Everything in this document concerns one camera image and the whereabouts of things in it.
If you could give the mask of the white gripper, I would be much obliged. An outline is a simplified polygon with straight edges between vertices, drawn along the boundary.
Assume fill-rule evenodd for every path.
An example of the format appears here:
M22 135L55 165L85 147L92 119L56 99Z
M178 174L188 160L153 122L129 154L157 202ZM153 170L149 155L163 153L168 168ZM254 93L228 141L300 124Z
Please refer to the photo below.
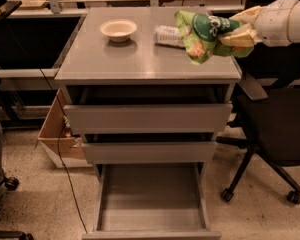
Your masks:
M230 19L254 25L257 32L252 29L233 31L220 35L218 39L229 47L253 47L261 40L268 47L289 46L288 19L298 2L299 0L276 0L265 7L254 6L243 10Z

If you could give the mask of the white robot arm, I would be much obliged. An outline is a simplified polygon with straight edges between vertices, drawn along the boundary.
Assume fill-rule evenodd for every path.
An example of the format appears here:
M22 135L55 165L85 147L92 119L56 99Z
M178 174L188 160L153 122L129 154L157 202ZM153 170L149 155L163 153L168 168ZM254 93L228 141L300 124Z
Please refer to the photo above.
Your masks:
M254 6L231 17L242 23L218 40L230 47L286 47L300 43L300 0L276 0L267 6Z

